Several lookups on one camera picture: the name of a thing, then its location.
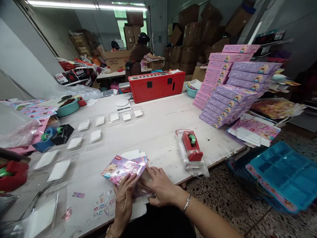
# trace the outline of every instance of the red box sealer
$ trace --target red box sealer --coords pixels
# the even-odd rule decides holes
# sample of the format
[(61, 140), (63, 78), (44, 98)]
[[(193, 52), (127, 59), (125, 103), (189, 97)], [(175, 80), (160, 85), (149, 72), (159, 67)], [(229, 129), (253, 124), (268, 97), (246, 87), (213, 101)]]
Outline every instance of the red box sealer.
[(201, 161), (202, 156), (204, 155), (198, 145), (195, 133), (193, 131), (184, 131), (182, 140), (188, 155), (189, 161)]
[(129, 76), (135, 103), (181, 94), (184, 86), (185, 72), (157, 72)]

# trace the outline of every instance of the silver bracelet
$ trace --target silver bracelet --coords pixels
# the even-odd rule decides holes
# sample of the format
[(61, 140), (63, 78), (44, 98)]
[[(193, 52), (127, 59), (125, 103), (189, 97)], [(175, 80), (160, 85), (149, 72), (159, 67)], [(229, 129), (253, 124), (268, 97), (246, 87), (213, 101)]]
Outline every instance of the silver bracelet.
[(185, 205), (185, 207), (184, 207), (184, 209), (183, 209), (183, 213), (185, 213), (185, 211), (186, 211), (186, 209), (187, 209), (187, 207), (188, 207), (188, 205), (189, 205), (189, 202), (191, 201), (191, 198), (192, 198), (192, 195), (189, 194), (189, 196), (188, 196), (188, 198), (187, 198), (187, 203), (186, 203), (186, 205)]

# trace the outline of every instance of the plastic wrap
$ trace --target plastic wrap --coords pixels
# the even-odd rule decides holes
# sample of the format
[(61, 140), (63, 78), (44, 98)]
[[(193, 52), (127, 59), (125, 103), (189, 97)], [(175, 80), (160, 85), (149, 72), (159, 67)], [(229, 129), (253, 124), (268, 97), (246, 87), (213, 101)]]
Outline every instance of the plastic wrap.
[(283, 119), (300, 115), (306, 107), (285, 98), (266, 98), (258, 99), (252, 108), (271, 119)]
[(209, 177), (209, 171), (208, 171), (208, 167), (206, 165), (204, 156), (202, 157), (201, 161), (189, 161), (188, 153), (190, 154), (196, 151), (189, 151), (188, 153), (186, 152), (183, 139), (182, 139), (184, 131), (190, 131), (190, 130), (189, 129), (176, 130), (175, 134), (176, 134), (178, 151), (180, 153), (181, 161), (185, 167), (185, 170), (188, 173), (190, 173), (192, 176), (204, 175), (206, 177)]

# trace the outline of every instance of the hand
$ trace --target hand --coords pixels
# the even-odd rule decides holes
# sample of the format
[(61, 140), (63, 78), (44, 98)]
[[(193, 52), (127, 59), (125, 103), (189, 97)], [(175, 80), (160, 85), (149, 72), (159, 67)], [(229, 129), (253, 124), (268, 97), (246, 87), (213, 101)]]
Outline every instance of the hand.
[(131, 218), (132, 193), (137, 179), (137, 174), (127, 174), (120, 182), (119, 189), (116, 185), (114, 186), (116, 194), (116, 215), (110, 231), (115, 238), (122, 235)]
[(151, 205), (156, 207), (167, 205), (181, 207), (183, 203), (186, 204), (188, 193), (181, 187), (174, 185), (162, 168), (147, 166), (145, 169), (151, 176), (152, 181), (145, 180), (143, 183), (156, 195), (155, 198), (149, 198)]

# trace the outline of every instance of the black hat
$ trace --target black hat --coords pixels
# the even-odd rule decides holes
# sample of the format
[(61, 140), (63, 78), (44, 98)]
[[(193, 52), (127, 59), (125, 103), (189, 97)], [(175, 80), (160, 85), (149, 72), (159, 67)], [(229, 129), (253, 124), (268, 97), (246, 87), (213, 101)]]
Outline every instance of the black hat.
[(150, 41), (150, 38), (149, 38), (148, 35), (145, 34), (144, 32), (141, 32), (141, 33), (139, 34), (139, 39), (145, 39), (147, 42)]
[(120, 46), (118, 45), (118, 43), (116, 41), (111, 41), (111, 47), (113, 49), (116, 48), (116, 50), (120, 49)]

